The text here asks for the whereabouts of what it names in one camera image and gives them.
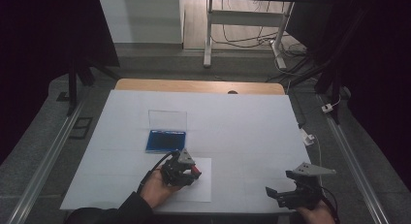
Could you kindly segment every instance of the aluminum rail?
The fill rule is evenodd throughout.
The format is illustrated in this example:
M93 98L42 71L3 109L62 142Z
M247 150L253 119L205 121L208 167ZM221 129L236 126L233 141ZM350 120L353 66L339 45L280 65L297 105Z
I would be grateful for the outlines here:
M23 194L20 197L20 200L18 201L14 211L12 212L12 215L7 221L7 224L23 224L27 219L31 208L34 206L36 199L38 198L43 186L46 183L48 175L51 172L51 169L54 166L54 163L57 160L57 157L60 154L64 143L69 137L70 131L76 123L77 117L79 116L79 113L84 106L84 101L86 100L89 91L90 88L85 87L83 92L81 92L82 94L80 96L79 105L64 121L63 126L61 127L51 147L48 149L45 157L40 163L40 166L37 168L36 172L27 184Z
M317 98L323 105L325 105L319 95L317 95ZM369 212L374 219L374 222L377 224L389 224L390 221L385 214L385 211L381 206L381 203L379 202L374 189L366 178L354 151L352 150L343 130L341 129L341 126L335 124L335 121L329 114L327 114L327 121L332 129L332 133L338 143L339 149L341 150L341 153L344 156L345 161L347 162L348 168L350 169L360 192L364 196L364 201L368 206Z

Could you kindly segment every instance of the finger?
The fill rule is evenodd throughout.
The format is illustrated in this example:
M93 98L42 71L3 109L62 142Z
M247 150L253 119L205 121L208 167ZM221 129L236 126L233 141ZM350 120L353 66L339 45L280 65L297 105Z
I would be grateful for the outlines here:
M180 190L181 188L182 188L181 186L171 186L171 187L169 187L169 190L170 190L172 193L174 193L174 192Z

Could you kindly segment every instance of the gray carpet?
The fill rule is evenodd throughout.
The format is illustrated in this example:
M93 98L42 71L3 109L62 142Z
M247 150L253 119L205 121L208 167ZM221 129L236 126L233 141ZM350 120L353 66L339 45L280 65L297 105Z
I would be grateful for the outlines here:
M203 57L200 52L171 50L157 56L162 50L164 49L152 49L152 53L145 51L141 53L141 56L134 55L136 52L130 50L127 51L128 53L119 53L121 69L114 70L123 78L163 80L264 82L268 78L280 75L273 67L273 56L270 53L254 53L252 56L245 57L239 56L241 53L214 52L211 69L206 70L203 68ZM287 59L287 64L292 66L297 61L297 58L290 58ZM93 73L96 82L91 87L79 115L79 128L72 130L71 138L65 143L26 223L63 223L68 215L67 212L59 210L60 204L91 138L109 92L115 86L115 81L106 75L95 70ZM310 159L313 164L322 164L323 167L337 170L337 175L323 176L322 180L323 185L329 188L338 200L341 222L373 223L363 196L332 135L326 117L321 112L322 104L313 91L314 82L314 80L308 80L288 90L299 124L308 134L315 135L317 140L314 145L307 147ZM33 120L9 158L1 165L0 223L6 223L8 220L24 188L62 126L68 104L57 102L56 99L61 92L67 92L67 89L66 76L50 84L48 99L36 119ZM378 146L350 114L346 107L348 96L342 94L342 97L339 111L341 127L389 219L392 223L409 223L411 220L411 214L407 211L411 207L409 191ZM87 124L89 124L89 129L81 128ZM208 219L202 219L202 223L210 223L205 220ZM224 220L225 223L236 223L234 218ZM272 222L265 220L259 223Z

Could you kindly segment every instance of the table leg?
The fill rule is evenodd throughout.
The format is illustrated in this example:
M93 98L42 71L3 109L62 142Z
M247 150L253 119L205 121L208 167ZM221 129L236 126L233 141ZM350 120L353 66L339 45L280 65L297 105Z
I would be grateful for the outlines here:
M205 61L204 67L211 66L211 18L212 18L212 0L208 0L208 10L206 14L206 37L205 37Z
M275 55L275 60L278 65L278 69L280 70L287 68L285 65L284 59L282 57L281 51L280 51L280 44L281 44L281 38L285 31L285 27L287 26L287 22L290 17L291 10L293 9L293 5L294 5L294 2L289 3L288 8L286 9L284 16L281 20L281 24L278 27L278 33L277 33L277 36L275 37L275 41L270 42L272 51L274 52L274 55Z

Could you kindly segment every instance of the white paper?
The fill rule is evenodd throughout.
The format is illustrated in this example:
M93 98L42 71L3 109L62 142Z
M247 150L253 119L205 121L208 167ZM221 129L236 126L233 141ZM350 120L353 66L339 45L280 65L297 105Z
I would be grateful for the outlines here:
M171 202L211 202L211 159L195 158L196 167L202 172L190 186L184 186L169 198Z

